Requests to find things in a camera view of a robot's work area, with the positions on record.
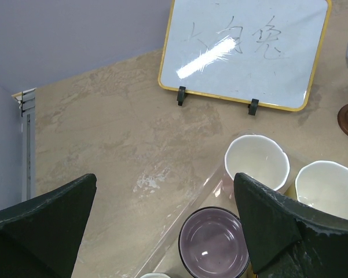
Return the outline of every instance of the white object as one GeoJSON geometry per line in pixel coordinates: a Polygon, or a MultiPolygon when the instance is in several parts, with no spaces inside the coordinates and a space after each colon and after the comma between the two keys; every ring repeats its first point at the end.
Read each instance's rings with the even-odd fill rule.
{"type": "Polygon", "coordinates": [[[306,103],[326,0],[174,0],[161,87],[298,111],[306,103]]]}
{"type": "Polygon", "coordinates": [[[348,168],[332,161],[315,161],[300,170],[295,181],[299,202],[348,219],[348,168]]]}
{"type": "Polygon", "coordinates": [[[170,278],[164,273],[148,273],[146,275],[141,276],[140,278],[170,278]]]}
{"type": "Polygon", "coordinates": [[[232,180],[236,173],[246,173],[275,191],[283,187],[290,173],[288,156],[275,141],[262,135],[235,139],[226,151],[224,162],[232,180]]]}

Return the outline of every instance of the whiteboard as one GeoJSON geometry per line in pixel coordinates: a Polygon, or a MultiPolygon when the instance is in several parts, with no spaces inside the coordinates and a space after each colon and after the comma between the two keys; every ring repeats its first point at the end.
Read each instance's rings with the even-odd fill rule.
{"type": "Polygon", "coordinates": [[[330,10],[326,0],[173,0],[159,84],[299,111],[330,10]]]}

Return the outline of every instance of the plastic tray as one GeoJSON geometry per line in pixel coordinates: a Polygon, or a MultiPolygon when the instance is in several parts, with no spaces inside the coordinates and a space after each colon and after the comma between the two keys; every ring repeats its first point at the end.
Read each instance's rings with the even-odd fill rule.
{"type": "MultiPolygon", "coordinates": [[[[245,131],[239,133],[235,138],[246,134],[260,134],[252,131],[245,131]]],[[[229,146],[230,142],[224,146],[224,154],[229,146]]],[[[287,182],[280,189],[281,193],[284,193],[296,199],[296,191],[294,186],[295,178],[299,170],[309,164],[307,159],[299,156],[297,153],[289,150],[285,146],[281,145],[284,152],[288,155],[291,165],[291,171],[288,176],[287,182]]],[[[232,211],[236,215],[238,214],[236,202],[234,196],[232,196],[225,186],[229,186],[229,182],[226,180],[226,171],[224,166],[224,160],[218,163],[217,167],[205,181],[205,183],[194,194],[190,202],[186,201],[180,205],[181,211],[177,214],[176,218],[173,218],[169,224],[168,230],[157,239],[157,245],[151,252],[150,256],[144,260],[141,266],[138,266],[136,275],[134,278],[139,278],[146,273],[165,273],[171,278],[191,278],[192,276],[184,268],[179,251],[178,251],[178,236],[182,224],[184,221],[197,209],[207,206],[223,207],[229,211],[232,211]]],[[[253,277],[251,268],[247,272],[248,277],[253,277]]]]}

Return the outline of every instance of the beige surface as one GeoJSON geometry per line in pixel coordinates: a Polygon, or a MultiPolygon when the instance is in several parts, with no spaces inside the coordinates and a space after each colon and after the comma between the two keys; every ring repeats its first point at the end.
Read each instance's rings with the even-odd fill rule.
{"type": "Polygon", "coordinates": [[[309,103],[297,113],[260,108],[252,117],[244,104],[197,96],[178,107],[175,93],[157,84],[161,51],[36,90],[38,194],[84,173],[98,178],[73,277],[132,277],[239,131],[348,166],[348,137],[336,123],[348,103],[347,42],[348,1],[341,1],[309,103]]]}

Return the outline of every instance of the dark rim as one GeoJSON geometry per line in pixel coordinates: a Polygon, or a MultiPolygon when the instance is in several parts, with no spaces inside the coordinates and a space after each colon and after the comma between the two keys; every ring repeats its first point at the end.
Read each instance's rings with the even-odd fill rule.
{"type": "MultiPolygon", "coordinates": [[[[202,207],[202,208],[196,210],[196,211],[193,212],[190,216],[187,217],[187,219],[184,221],[183,225],[181,226],[181,229],[180,229],[180,232],[179,232],[178,249],[179,249],[180,260],[181,260],[183,266],[185,267],[186,271],[188,271],[188,273],[189,273],[190,275],[192,275],[194,278],[200,278],[200,277],[197,277],[196,275],[194,275],[194,274],[188,269],[188,267],[186,266],[186,264],[185,264],[185,262],[184,262],[184,260],[183,260],[182,255],[181,255],[181,249],[180,249],[181,232],[183,231],[183,227],[184,227],[185,223],[190,219],[190,217],[192,217],[192,216],[195,215],[196,213],[200,212],[201,210],[206,210],[206,209],[209,209],[209,208],[210,208],[210,209],[213,209],[213,208],[214,208],[214,209],[217,209],[217,210],[226,211],[226,212],[229,213],[230,215],[234,216],[234,217],[239,221],[239,223],[241,223],[241,225],[242,225],[242,222],[241,222],[241,220],[239,219],[238,216],[236,216],[236,215],[235,215],[234,213],[232,213],[231,211],[229,211],[229,210],[227,210],[227,209],[225,209],[225,208],[222,208],[222,207],[215,207],[215,206],[202,207]]],[[[243,273],[247,270],[249,264],[250,264],[250,254],[248,253],[248,260],[247,260],[247,263],[246,263],[244,269],[242,270],[241,273],[239,273],[238,276],[236,276],[236,277],[234,277],[234,278],[240,278],[240,277],[243,275],[243,273]]]]}

